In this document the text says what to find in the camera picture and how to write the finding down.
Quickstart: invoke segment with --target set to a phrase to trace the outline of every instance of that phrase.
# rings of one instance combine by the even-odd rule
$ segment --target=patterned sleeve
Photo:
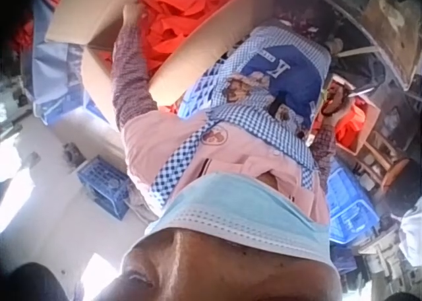
[[[113,106],[119,129],[136,116],[157,110],[148,91],[148,70],[140,53],[138,28],[123,25],[117,37],[111,68]]]
[[[326,192],[332,157],[336,154],[334,126],[322,124],[311,145],[311,152],[320,170],[321,188]]]

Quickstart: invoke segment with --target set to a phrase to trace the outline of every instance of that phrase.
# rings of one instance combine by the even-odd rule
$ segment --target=eye
[[[123,274],[123,276],[127,281],[145,284],[150,288],[152,287],[152,282],[148,280],[148,277],[143,273],[139,273],[137,271],[128,271],[127,273]]]

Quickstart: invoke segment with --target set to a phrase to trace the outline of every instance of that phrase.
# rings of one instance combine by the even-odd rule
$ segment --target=open cardboard box
[[[122,9],[135,0],[61,0],[46,39],[85,45],[82,80],[105,118],[115,123],[111,104],[111,65],[100,51],[113,50]],[[239,40],[269,18],[273,0],[232,0],[199,26],[150,80],[159,106],[173,104]]]
[[[355,89],[355,87],[352,84],[348,83],[345,79],[341,78],[338,75],[329,75],[328,78],[327,78],[327,80],[326,80],[325,85],[327,87],[330,86],[330,83],[332,81],[335,81],[335,82],[340,83],[340,84],[344,84],[344,85],[346,85],[348,88],[350,88],[352,90]],[[359,151],[362,149],[363,145],[365,144],[365,141],[368,139],[368,136],[371,134],[371,131],[373,130],[373,128],[375,126],[375,123],[377,122],[378,117],[379,117],[379,115],[381,113],[381,110],[378,107],[376,107],[371,102],[371,100],[369,100],[369,98],[366,95],[363,94],[363,95],[361,95],[359,97],[360,97],[360,99],[364,100],[367,103],[366,106],[363,108],[363,111],[364,111],[364,113],[366,115],[365,123],[363,125],[363,128],[357,134],[356,139],[354,140],[354,142],[352,143],[352,145],[349,148],[344,147],[340,143],[337,143],[337,146],[338,147],[340,147],[341,149],[349,152],[353,156],[356,156],[359,153]],[[317,115],[316,115],[316,117],[314,119],[314,122],[315,122],[315,120],[318,117],[323,117],[320,114],[320,109],[321,108],[322,108],[322,102],[318,105],[318,113],[316,113]],[[311,134],[310,134],[310,136],[311,136],[311,139],[310,140],[312,141],[313,138],[315,137],[315,132],[312,131]]]

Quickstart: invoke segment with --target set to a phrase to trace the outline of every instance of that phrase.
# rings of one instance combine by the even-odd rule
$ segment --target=blue crate
[[[94,201],[108,213],[122,220],[129,207],[131,179],[100,156],[78,171],[79,180],[94,197]]]
[[[328,178],[330,239],[347,244],[379,222],[366,191],[341,162],[334,161]]]
[[[72,86],[68,93],[56,100],[34,104],[34,115],[39,117],[44,124],[52,125],[65,114],[82,106],[82,104],[83,91],[79,85],[76,85]]]

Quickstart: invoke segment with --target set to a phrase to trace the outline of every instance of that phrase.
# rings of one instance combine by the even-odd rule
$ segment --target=blue face mask
[[[209,174],[195,180],[150,224],[145,238],[166,228],[194,230],[334,267],[328,226],[313,222],[286,197],[245,176]]]

